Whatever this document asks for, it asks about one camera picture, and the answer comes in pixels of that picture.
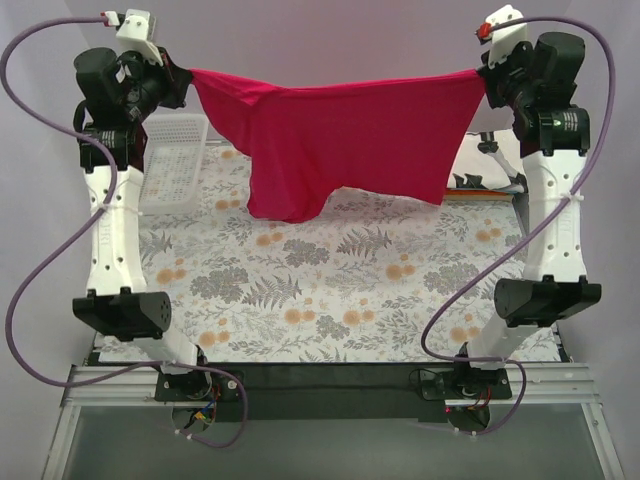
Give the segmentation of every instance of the red fabric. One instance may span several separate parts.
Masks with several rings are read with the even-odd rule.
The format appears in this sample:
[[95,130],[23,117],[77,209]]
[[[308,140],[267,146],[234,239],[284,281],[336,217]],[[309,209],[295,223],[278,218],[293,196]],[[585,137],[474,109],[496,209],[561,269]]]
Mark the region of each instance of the red fabric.
[[193,70],[214,128],[252,159],[249,211],[303,222],[340,187],[439,205],[484,93],[474,71],[284,88]]

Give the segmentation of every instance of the laundry basket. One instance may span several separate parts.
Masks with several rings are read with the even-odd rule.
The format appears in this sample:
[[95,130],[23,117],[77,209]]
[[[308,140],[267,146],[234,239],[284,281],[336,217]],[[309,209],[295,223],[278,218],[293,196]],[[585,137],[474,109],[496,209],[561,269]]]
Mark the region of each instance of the laundry basket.
[[209,120],[200,114],[152,115],[145,121],[149,141],[140,192],[144,215],[184,214],[196,209],[208,128]]

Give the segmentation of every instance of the metal frame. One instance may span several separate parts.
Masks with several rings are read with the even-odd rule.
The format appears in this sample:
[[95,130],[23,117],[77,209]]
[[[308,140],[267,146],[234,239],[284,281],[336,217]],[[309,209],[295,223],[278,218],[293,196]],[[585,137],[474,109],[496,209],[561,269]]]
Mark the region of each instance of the metal frame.
[[[609,430],[602,414],[600,395],[591,377],[589,367],[581,363],[527,363],[527,391],[523,404],[579,404],[591,434],[605,479],[621,480],[624,473],[615,452]],[[71,372],[71,381],[81,381],[105,374],[119,367],[78,367]],[[507,366],[507,375],[514,398],[522,387],[519,370]],[[141,368],[119,375],[96,385],[71,388],[66,392],[60,420],[50,449],[43,479],[62,478],[67,464],[73,437],[83,407],[166,407],[194,406],[194,402],[156,402],[158,372]],[[494,404],[513,404],[514,399],[495,400]],[[449,400],[447,405],[464,403]]]

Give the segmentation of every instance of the floral tablecloth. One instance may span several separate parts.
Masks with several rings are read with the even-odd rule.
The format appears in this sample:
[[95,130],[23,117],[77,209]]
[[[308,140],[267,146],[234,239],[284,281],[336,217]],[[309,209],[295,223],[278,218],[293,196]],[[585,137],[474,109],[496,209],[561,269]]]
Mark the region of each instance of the floral tablecloth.
[[[211,361],[432,360],[420,348],[431,315],[520,238],[509,202],[434,207],[353,189],[304,224],[256,220],[246,209],[250,169],[232,147],[209,147],[198,210],[141,219],[149,291],[169,293],[174,325]],[[457,353],[491,317],[496,279],[522,267],[522,256],[511,259],[449,309],[431,348]],[[516,356],[559,359],[548,329]],[[142,359],[113,338],[100,353],[103,362]]]

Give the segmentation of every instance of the white wall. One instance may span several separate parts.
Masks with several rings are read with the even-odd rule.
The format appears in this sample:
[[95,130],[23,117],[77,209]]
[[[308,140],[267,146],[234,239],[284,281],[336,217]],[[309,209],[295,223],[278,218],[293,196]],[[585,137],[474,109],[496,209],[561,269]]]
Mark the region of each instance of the white wall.
[[[0,4],[0,45],[24,27],[69,16],[62,0]],[[78,27],[59,27],[29,40],[9,62],[9,79],[33,107],[70,124],[80,100],[72,61],[87,48]],[[41,127],[0,93],[0,309],[19,282],[88,216],[77,146]],[[41,372],[65,379],[82,359],[91,331],[73,317],[71,299],[85,289],[89,244],[81,241],[53,265],[19,304],[19,348]],[[0,478],[40,478],[58,419],[62,389],[23,372],[0,340]]]
[[[77,15],[106,8],[65,0]],[[284,86],[439,75],[480,66],[473,32],[506,0],[113,0],[158,17],[158,44],[177,65]],[[570,0],[527,2],[529,15],[563,14]],[[112,32],[83,28],[91,46]],[[533,31],[540,31],[536,26]],[[195,92],[187,99],[199,111]],[[504,128],[509,114],[483,104],[471,129]]]
[[[602,283],[602,301],[561,325],[576,361],[590,364],[604,399],[604,414],[628,478],[640,472],[640,2],[575,0],[569,15],[596,24],[610,40],[618,73],[617,99],[604,155],[584,187],[582,238],[589,279]],[[597,46],[588,44],[576,101],[600,128],[606,71]]]

